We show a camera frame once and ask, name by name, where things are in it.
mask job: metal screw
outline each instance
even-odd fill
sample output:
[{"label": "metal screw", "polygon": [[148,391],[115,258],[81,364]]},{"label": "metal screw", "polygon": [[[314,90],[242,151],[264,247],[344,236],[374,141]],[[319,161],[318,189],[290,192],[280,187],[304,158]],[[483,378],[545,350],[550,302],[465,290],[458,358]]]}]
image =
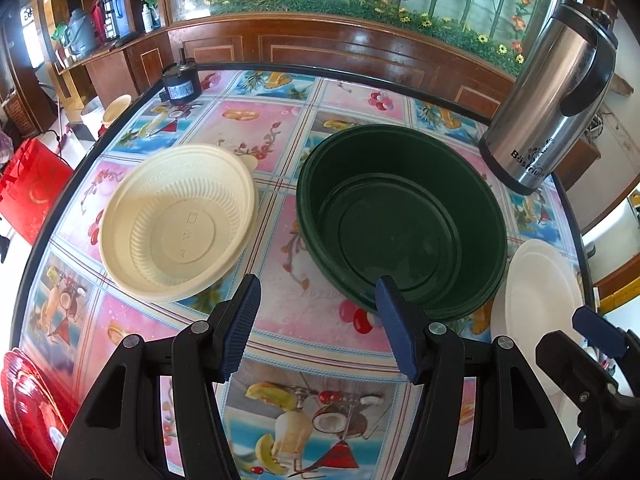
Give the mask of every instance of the metal screw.
[{"label": "metal screw", "polygon": [[447,327],[442,323],[431,323],[429,325],[429,332],[435,335],[442,335],[447,331]]},{"label": "metal screw", "polygon": [[124,346],[124,348],[133,348],[139,342],[140,338],[137,335],[129,334],[128,336],[126,336],[126,338],[124,338],[122,345]]},{"label": "metal screw", "polygon": [[500,345],[505,350],[510,350],[513,348],[513,340],[505,335],[501,335],[498,338],[498,345]]},{"label": "metal screw", "polygon": [[202,334],[209,330],[209,323],[206,321],[196,321],[191,325],[191,331],[194,334]]}]

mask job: logo on thermos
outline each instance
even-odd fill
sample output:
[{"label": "logo on thermos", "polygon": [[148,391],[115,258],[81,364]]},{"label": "logo on thermos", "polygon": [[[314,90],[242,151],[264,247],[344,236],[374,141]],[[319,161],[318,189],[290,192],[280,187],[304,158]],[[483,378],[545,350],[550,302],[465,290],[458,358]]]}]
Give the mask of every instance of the logo on thermos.
[{"label": "logo on thermos", "polygon": [[540,157],[544,155],[549,146],[556,142],[555,139],[549,138],[542,143],[541,146],[532,146],[527,150],[526,158],[520,155],[518,150],[513,150],[511,156],[516,159],[517,163],[526,168],[528,173],[533,176],[541,176],[546,178],[546,171],[541,164],[538,164]]}]

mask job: beige bowl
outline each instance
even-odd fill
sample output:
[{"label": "beige bowl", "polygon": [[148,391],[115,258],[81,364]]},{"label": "beige bowl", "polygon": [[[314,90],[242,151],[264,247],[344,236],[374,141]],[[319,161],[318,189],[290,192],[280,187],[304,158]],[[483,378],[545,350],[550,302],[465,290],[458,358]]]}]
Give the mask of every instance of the beige bowl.
[{"label": "beige bowl", "polygon": [[107,109],[104,111],[104,115],[102,116],[102,124],[105,127],[111,126],[113,121],[115,121],[118,117],[120,117],[124,110],[129,108],[131,104],[131,96],[129,94],[124,94],[114,100]]}]

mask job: bowl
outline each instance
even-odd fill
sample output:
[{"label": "bowl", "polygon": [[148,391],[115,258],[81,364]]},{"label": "bowl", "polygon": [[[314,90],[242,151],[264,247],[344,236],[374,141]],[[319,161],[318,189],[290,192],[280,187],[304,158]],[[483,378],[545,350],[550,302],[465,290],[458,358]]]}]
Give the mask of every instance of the bowl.
[{"label": "bowl", "polygon": [[131,96],[129,94],[124,94],[116,98],[104,111],[104,114],[102,115],[102,124],[107,128],[111,126],[113,121],[120,117],[124,110],[129,108],[130,104]]},{"label": "bowl", "polygon": [[582,304],[578,281],[558,250],[533,239],[516,250],[491,310],[491,337],[515,341],[548,396],[560,388],[536,365],[536,346],[554,330],[581,344],[584,338],[574,330],[572,316]]},{"label": "bowl", "polygon": [[98,234],[100,256],[133,297],[183,300],[233,267],[257,208],[240,157],[208,144],[164,150],[133,169],[111,197]]},{"label": "bowl", "polygon": [[476,170],[427,134],[388,124],[333,134],[305,161],[296,197],[312,259],[366,310],[383,275],[433,320],[466,316],[497,290],[500,208]]}]

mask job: black table trim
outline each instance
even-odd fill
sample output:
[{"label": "black table trim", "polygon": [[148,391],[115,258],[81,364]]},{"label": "black table trim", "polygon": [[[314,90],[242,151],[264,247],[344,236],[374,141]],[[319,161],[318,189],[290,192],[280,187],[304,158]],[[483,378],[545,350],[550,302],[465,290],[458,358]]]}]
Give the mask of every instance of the black table trim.
[{"label": "black table trim", "polygon": [[[254,62],[232,62],[232,63],[198,63],[198,70],[265,70],[266,72],[293,72],[302,75],[311,75],[316,77],[325,77],[330,79],[342,80],[350,83],[357,83],[374,88],[385,89],[390,92],[396,92],[403,94],[413,99],[428,102],[430,104],[446,108],[457,114],[468,117],[481,124],[488,126],[491,123],[491,119],[482,116],[476,112],[468,110],[461,105],[437,97],[435,95],[410,88],[398,83],[385,81],[375,77],[358,75],[349,72],[342,72],[341,70],[332,70],[328,68],[318,68],[293,64],[279,64],[279,63],[254,63]],[[76,192],[78,186],[84,180],[86,174],[91,169],[91,166],[98,158],[100,154],[107,148],[111,141],[120,133],[121,129],[129,122],[129,120],[140,110],[148,101],[162,88],[161,81],[156,82],[149,90],[142,94],[106,131],[106,133],[95,143],[92,149],[86,154],[84,159],[80,162],[74,174],[69,182],[66,184],[65,189],[60,193],[60,196],[56,200],[56,203],[51,207],[49,214],[47,215],[42,229],[33,245],[29,259],[27,260],[22,274],[22,280],[18,289],[18,295],[15,300],[14,315],[11,326],[10,336],[10,348],[17,347],[20,343],[20,336],[22,334],[22,324],[24,322],[24,314],[29,299],[29,293],[31,291],[31,285],[36,277],[40,262],[44,255],[44,251],[47,248],[47,244],[54,229],[58,225],[58,221],[62,216],[62,213],[66,209],[66,205],[71,200],[72,196]],[[593,296],[593,285],[591,281],[591,273],[587,263],[587,255],[584,251],[582,244],[582,237],[580,236],[580,229],[574,216],[574,212],[569,204],[566,191],[562,186],[562,183],[553,174],[553,180],[556,184],[556,189],[560,196],[562,207],[569,222],[569,228],[575,244],[575,251],[578,257],[578,264],[580,266],[580,273],[582,275],[582,285],[584,287],[585,302],[588,307],[595,309],[595,302]]]}]

